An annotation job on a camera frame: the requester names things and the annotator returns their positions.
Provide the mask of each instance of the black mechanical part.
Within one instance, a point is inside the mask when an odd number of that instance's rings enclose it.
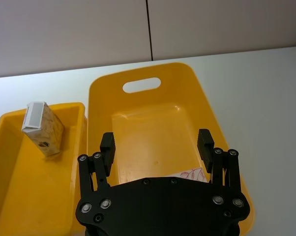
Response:
[[[238,222],[248,216],[250,206],[240,191],[238,152],[214,148],[208,130],[200,130],[198,149],[210,167],[212,184],[153,177],[110,187],[106,177],[114,160],[114,137],[108,133],[103,139],[100,152],[78,158],[81,199],[76,218],[87,236],[239,235]],[[225,186],[223,169],[228,171]],[[90,178],[94,172],[96,191]]]

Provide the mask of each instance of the white table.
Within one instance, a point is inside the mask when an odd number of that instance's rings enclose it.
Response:
[[[173,61],[195,70],[227,142],[240,152],[256,209],[250,235],[296,235],[296,47],[0,78],[0,116],[35,100],[87,107],[96,78]]]

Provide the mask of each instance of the bin handle hole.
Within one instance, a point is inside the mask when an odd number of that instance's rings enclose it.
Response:
[[[153,77],[143,80],[127,82],[123,85],[123,91],[126,93],[141,92],[145,90],[156,89],[161,85],[159,78]]]

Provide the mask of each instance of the screw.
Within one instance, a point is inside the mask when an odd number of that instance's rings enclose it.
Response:
[[[89,212],[90,210],[91,210],[91,204],[89,204],[89,203],[86,203],[86,204],[84,204],[82,207],[81,207],[81,212],[82,213],[87,213],[87,212]]]
[[[171,184],[176,184],[176,183],[178,182],[178,180],[177,180],[176,178],[172,178],[172,179],[170,180],[170,182],[171,182]]]
[[[236,151],[236,150],[231,150],[229,153],[230,153],[232,156],[235,156],[235,155],[237,154],[237,151]]]
[[[221,153],[222,153],[222,150],[221,150],[220,148],[216,148],[216,149],[215,149],[215,153],[217,153],[217,154],[221,154]]]
[[[232,200],[232,203],[233,203],[233,205],[235,205],[236,207],[243,207],[243,206],[244,206],[243,201],[242,201],[241,199],[239,199],[239,198],[234,198],[234,199]]]
[[[212,201],[217,205],[223,204],[223,198],[220,196],[213,196]]]
[[[145,178],[145,179],[143,180],[143,184],[144,184],[144,185],[148,185],[149,182],[150,182],[150,180],[149,180],[148,178]]]
[[[223,213],[223,215],[224,215],[225,217],[230,218],[230,217],[231,217],[231,212],[229,212],[229,211],[225,211],[225,212]]]
[[[104,199],[101,203],[100,203],[100,207],[102,209],[106,209],[109,208],[111,205],[111,201],[109,199]]]
[[[86,159],[87,159],[86,156],[81,156],[81,157],[79,157],[79,160],[80,160],[80,161],[84,161],[84,160],[86,160]]]
[[[103,215],[101,213],[95,215],[94,221],[96,223],[100,223],[102,220],[103,220]]]

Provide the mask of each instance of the yellow plastic tub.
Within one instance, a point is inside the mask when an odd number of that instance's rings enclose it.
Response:
[[[123,90],[128,82],[153,77],[161,81],[158,88],[134,93]],[[210,130],[217,147],[229,149],[193,70],[182,63],[98,78],[90,87],[88,113],[88,154],[99,151],[104,132],[115,136],[110,185],[199,167],[205,170],[197,150],[201,128]],[[243,235],[253,225],[254,207],[243,179],[241,186],[251,206],[249,216],[239,224]]]
[[[21,132],[25,110],[0,118],[0,236],[64,236],[83,232],[77,157],[86,153],[81,103],[50,106],[64,124],[61,153],[44,157]]]

